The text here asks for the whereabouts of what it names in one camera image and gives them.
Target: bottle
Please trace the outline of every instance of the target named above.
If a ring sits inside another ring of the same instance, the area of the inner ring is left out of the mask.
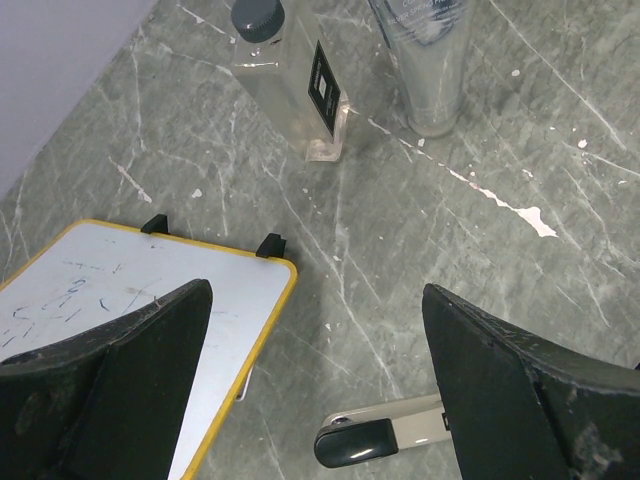
[[[236,0],[231,72],[307,161],[335,162],[349,100],[317,18],[304,0]]]
[[[369,0],[400,84],[409,125],[427,138],[449,133],[462,81],[475,0]]]

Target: black clip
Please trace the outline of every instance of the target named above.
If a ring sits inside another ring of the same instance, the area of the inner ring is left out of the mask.
[[[287,245],[287,241],[277,233],[270,233],[267,235],[258,250],[256,250],[256,257],[269,258],[277,257],[284,258],[284,247]]]
[[[164,233],[169,235],[169,219],[166,215],[159,213],[140,229],[142,233]]]

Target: clear plastic bottle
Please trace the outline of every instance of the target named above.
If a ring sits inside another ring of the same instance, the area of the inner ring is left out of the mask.
[[[300,0],[237,0],[231,20],[236,79],[307,161],[337,161],[349,100],[315,15]]]

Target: gray wall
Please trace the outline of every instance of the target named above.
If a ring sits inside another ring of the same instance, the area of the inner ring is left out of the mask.
[[[156,0],[0,0],[0,198]]]

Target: bottle bottom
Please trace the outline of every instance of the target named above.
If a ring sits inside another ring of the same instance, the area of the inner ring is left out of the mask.
[[[349,99],[346,94],[342,94],[338,102],[336,123],[333,129],[333,142],[322,140],[312,140],[309,142],[305,153],[307,162],[337,162],[342,153],[342,145],[347,127],[347,116],[349,115]]]
[[[451,130],[453,130],[453,127],[458,121],[458,113],[445,122],[429,125],[428,127],[414,122],[411,117],[409,117],[408,120],[411,129],[419,135],[425,138],[440,138],[451,133]]]

